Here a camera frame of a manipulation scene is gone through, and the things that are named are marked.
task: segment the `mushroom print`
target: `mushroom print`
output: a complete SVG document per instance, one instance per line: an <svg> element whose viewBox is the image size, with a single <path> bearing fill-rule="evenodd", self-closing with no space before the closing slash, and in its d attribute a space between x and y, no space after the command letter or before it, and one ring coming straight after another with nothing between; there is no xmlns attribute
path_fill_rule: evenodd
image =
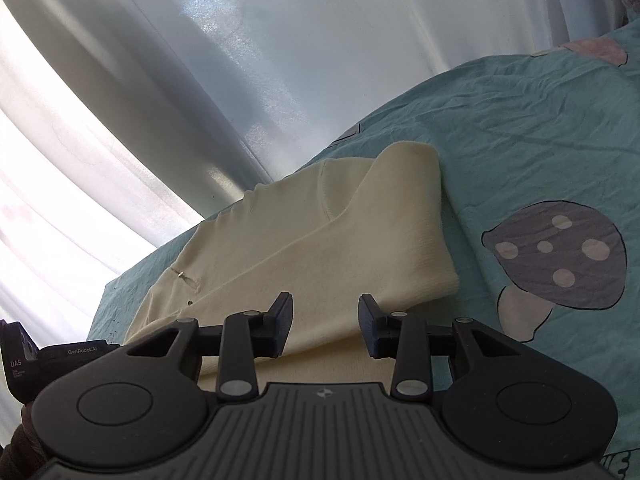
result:
<svg viewBox="0 0 640 480"><path fill-rule="evenodd" d="M603 310L625 288L626 250L613 222L575 202L539 202L482 234L513 285L498 297L504 333L528 342L554 306Z"/></svg>

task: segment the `white polka dot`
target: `white polka dot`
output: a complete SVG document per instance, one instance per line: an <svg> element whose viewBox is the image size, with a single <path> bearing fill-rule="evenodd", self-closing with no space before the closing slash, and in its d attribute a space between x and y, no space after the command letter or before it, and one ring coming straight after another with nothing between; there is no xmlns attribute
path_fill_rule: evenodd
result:
<svg viewBox="0 0 640 480"><path fill-rule="evenodd" d="M495 245L495 250L498 251L500 256L505 260L513 260L518 256L518 248L511 242L500 242Z"/></svg>
<svg viewBox="0 0 640 480"><path fill-rule="evenodd" d="M564 215L556 215L551 219L551 223L558 229L568 229L573 225L573 222Z"/></svg>
<svg viewBox="0 0 640 480"><path fill-rule="evenodd" d="M609 246L600 240L589 238L582 244L582 252L587 258L602 262L609 257Z"/></svg>
<svg viewBox="0 0 640 480"><path fill-rule="evenodd" d="M554 283L562 288L568 288L575 283L575 276L570 270L558 269L554 272Z"/></svg>
<svg viewBox="0 0 640 480"><path fill-rule="evenodd" d="M538 250L541 253L550 253L551 251L554 250L554 246L551 242L547 242L546 240L542 240L541 242L538 242Z"/></svg>

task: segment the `mushroom stem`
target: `mushroom stem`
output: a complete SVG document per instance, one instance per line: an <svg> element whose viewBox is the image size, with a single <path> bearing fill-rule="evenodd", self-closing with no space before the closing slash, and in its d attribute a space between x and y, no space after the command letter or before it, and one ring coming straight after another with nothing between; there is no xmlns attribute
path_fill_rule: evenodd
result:
<svg viewBox="0 0 640 480"><path fill-rule="evenodd" d="M549 317L554 305L516 285L508 285L498 298L498 318L507 336L529 342Z"/></svg>

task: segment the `mushroom cap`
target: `mushroom cap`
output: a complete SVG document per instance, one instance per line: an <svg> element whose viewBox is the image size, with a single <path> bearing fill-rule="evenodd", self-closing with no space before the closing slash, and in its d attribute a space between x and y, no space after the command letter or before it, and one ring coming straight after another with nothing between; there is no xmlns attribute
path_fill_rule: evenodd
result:
<svg viewBox="0 0 640 480"><path fill-rule="evenodd" d="M625 288L626 250L614 223L575 202L539 202L482 234L519 288L553 303L600 310Z"/></svg>

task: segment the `curtain fold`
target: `curtain fold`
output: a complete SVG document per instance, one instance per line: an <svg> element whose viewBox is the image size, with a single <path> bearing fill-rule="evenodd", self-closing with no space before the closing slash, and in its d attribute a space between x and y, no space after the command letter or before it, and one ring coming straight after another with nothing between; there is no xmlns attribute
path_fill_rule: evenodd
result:
<svg viewBox="0 0 640 480"><path fill-rule="evenodd" d="M88 108L203 216L430 76L622 18L618 0L6 1Z"/></svg>
<svg viewBox="0 0 640 480"><path fill-rule="evenodd" d="M82 341L104 285L202 216L82 104L1 0L0 31L0 317L39 347ZM0 415L7 444L19 405L6 387Z"/></svg>

